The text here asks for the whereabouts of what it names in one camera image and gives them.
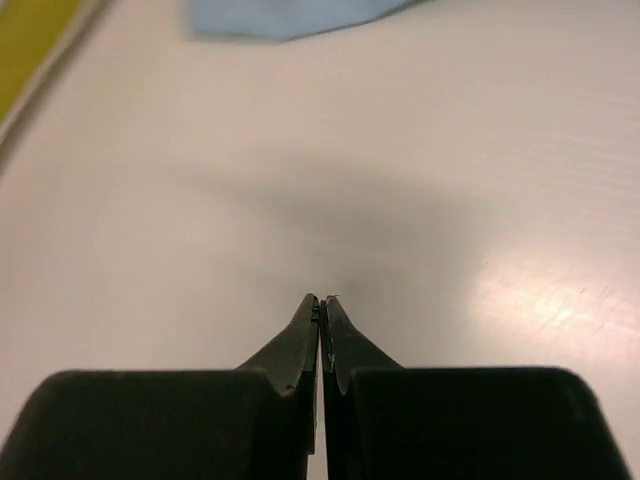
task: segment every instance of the blue cloth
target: blue cloth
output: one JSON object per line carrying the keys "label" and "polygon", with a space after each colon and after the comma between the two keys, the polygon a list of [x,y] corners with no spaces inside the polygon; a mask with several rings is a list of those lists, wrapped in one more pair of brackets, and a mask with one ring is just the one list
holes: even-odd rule
{"label": "blue cloth", "polygon": [[197,33],[276,40],[358,25],[381,17],[407,0],[188,0]]}

